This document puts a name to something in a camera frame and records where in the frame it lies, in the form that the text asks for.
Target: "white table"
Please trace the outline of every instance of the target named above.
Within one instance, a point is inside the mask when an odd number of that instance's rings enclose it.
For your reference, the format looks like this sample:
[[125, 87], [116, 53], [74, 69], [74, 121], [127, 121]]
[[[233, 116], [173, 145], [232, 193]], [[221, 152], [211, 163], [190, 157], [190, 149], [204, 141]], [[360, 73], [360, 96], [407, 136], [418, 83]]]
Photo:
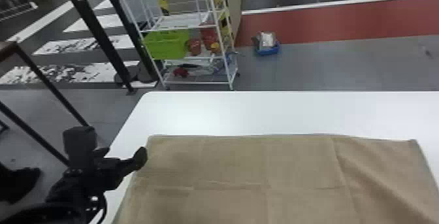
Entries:
[[[138, 102], [108, 156], [131, 157], [150, 135], [415, 138], [439, 182], [438, 121], [439, 92], [151, 92]], [[112, 223], [131, 176], [105, 194], [104, 223]]]

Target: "stanchion base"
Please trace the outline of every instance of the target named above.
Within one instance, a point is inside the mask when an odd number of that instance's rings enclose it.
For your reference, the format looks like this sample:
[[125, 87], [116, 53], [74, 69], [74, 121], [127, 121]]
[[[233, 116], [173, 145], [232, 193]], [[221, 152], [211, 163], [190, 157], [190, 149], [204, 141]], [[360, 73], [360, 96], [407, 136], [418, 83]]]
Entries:
[[142, 62], [139, 62], [137, 65], [139, 72], [137, 74], [137, 80], [144, 83], [144, 84], [149, 84], [151, 82], [155, 82], [157, 81], [157, 77], [153, 78], [150, 73], [148, 72], [148, 70], [146, 70], [145, 65]]
[[[127, 67], [127, 69], [128, 69], [128, 73], [129, 73], [129, 82], [135, 81], [137, 79], [138, 73], [140, 71], [138, 66], [130, 66], [130, 67]], [[120, 78], [119, 74], [117, 74], [117, 73], [114, 75], [114, 82], [119, 84], [119, 85], [124, 84], [122, 82], [122, 78]]]

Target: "storage rack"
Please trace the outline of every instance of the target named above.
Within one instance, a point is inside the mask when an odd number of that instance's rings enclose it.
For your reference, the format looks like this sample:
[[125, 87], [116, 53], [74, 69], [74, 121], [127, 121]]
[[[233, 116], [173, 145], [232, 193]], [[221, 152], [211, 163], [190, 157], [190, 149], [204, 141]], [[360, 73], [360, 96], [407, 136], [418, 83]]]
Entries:
[[[202, 51], [197, 56], [192, 56], [190, 51], [182, 59], [154, 59], [147, 46], [144, 49], [150, 56], [155, 71], [158, 74], [160, 82], [166, 90], [170, 90], [171, 84], [227, 84], [230, 90], [233, 90], [233, 82], [237, 76], [238, 63], [235, 52], [235, 39], [231, 27], [231, 19], [228, 16], [227, 0], [187, 0], [171, 3], [174, 6], [193, 5], [191, 10], [177, 12], [170, 10], [163, 13], [159, 3], [146, 3], [145, 0], [121, 0], [128, 17], [134, 23], [140, 39], [143, 39], [148, 33], [154, 31], [173, 31], [173, 30], [196, 30], [203, 28], [215, 29], [220, 52], [216, 54], [206, 49], [202, 44]], [[140, 18], [135, 16], [132, 4], [137, 1], [141, 5], [142, 15]], [[163, 69], [159, 69], [156, 61], [161, 61]], [[220, 68], [217, 68], [212, 74], [189, 75], [187, 77], [175, 76], [172, 72], [179, 65], [192, 64], [200, 67], [212, 67], [218, 61], [222, 61]]]

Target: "gray floor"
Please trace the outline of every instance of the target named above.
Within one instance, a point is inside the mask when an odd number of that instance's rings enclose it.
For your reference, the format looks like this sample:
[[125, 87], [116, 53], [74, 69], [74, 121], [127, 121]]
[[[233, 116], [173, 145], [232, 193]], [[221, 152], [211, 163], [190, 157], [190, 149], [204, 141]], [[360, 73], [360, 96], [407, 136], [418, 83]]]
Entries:
[[[236, 90], [439, 90], [439, 36], [402, 37], [282, 45], [278, 56], [258, 57], [239, 48], [241, 77]], [[227, 90], [227, 86], [173, 86], [173, 90]], [[123, 89], [63, 89], [76, 109], [96, 127], [99, 144], [110, 145], [146, 89], [126, 96]], [[78, 125], [47, 90], [1, 90], [0, 99], [58, 150], [61, 133]], [[13, 206], [0, 203], [0, 219], [44, 200], [65, 167], [23, 131], [11, 125], [0, 136], [0, 161], [10, 168], [40, 167], [37, 187]]]
[[[238, 51], [241, 77], [236, 90], [439, 90], [439, 35], [283, 44], [278, 55], [265, 57], [255, 55], [251, 47]], [[172, 86], [172, 90], [227, 87]]]

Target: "blue container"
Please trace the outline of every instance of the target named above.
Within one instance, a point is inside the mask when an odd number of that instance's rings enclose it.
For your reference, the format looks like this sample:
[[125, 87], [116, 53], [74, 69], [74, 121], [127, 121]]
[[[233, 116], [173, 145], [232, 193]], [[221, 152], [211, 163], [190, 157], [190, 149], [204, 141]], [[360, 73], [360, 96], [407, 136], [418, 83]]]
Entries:
[[280, 49], [280, 42], [278, 41], [276, 43], [276, 45], [274, 45], [270, 49], [266, 49], [266, 50], [258, 50], [258, 49], [256, 49], [256, 53], [259, 54], [260, 56], [269, 56], [269, 55], [272, 55], [272, 54], [277, 54], [279, 52], [279, 49]]

